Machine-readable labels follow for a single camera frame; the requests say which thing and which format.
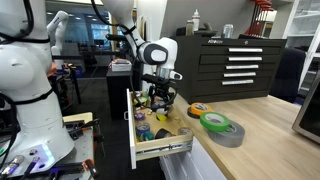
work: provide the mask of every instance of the open drawer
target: open drawer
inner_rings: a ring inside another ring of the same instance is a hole
[[[191,150],[193,135],[177,135],[178,129],[186,126],[183,124],[183,121],[180,119],[173,108],[171,108],[171,110],[169,111],[168,119],[166,121],[158,121],[156,119],[155,113],[147,115],[148,109],[139,110],[139,112],[145,112],[145,120],[135,121],[132,106],[132,95],[131,92],[129,92],[129,89],[127,89],[127,102],[132,169],[136,169],[136,161],[139,160]],[[150,132],[154,136],[161,128],[170,131],[173,136],[163,139],[154,139],[151,141],[140,142],[136,135],[136,124],[138,124],[139,122],[149,123]]]

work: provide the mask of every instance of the office chair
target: office chair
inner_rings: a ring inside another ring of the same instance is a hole
[[[270,95],[293,103],[298,95],[300,76],[306,53],[298,49],[285,48]]]

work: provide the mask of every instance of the black tool chest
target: black tool chest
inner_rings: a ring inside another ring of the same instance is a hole
[[[188,103],[267,96],[286,40],[173,38],[179,94]]]

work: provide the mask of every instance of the tape roll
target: tape roll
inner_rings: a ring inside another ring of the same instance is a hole
[[[136,133],[141,135],[150,131],[150,124],[146,122],[140,122],[136,127]]]
[[[202,113],[205,113],[205,112],[212,112],[212,108],[209,105],[204,103],[199,103],[199,102],[191,104],[190,108],[191,108],[192,114],[195,114],[198,116],[200,116]]]
[[[137,120],[137,121],[144,120],[145,119],[145,113],[142,113],[142,112],[134,113],[134,119]]]
[[[168,117],[163,114],[157,114],[156,116],[159,121],[166,121],[168,119]]]
[[[147,98],[146,97],[139,97],[138,98],[139,101],[141,102],[142,105],[146,106],[147,104]],[[133,105],[137,105],[138,104],[138,101],[136,99],[133,100]]]
[[[230,125],[226,131],[208,131],[208,135],[215,143],[221,146],[235,148],[241,146],[245,130],[241,125],[230,120]]]
[[[172,136],[171,132],[169,132],[169,131],[161,128],[161,129],[157,132],[157,134],[156,134],[156,136],[155,136],[155,139],[162,139],[162,138],[167,138],[167,137],[171,137],[171,136]]]
[[[198,115],[195,115],[195,114],[193,114],[192,112],[191,112],[191,108],[189,107],[188,108],[188,116],[189,117],[191,117],[191,118],[194,118],[194,119],[200,119],[200,116],[198,116]]]
[[[225,131],[230,125],[230,121],[226,116],[215,112],[201,114],[200,123],[203,127],[215,132]]]
[[[151,141],[154,139],[153,134],[151,132],[146,132],[140,135],[140,141]]]
[[[188,134],[193,134],[191,129],[187,127],[182,127],[178,129],[178,135],[188,135]]]

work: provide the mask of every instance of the box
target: box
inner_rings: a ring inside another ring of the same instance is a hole
[[[129,62],[128,64],[111,64],[112,71],[131,71],[132,64]]]

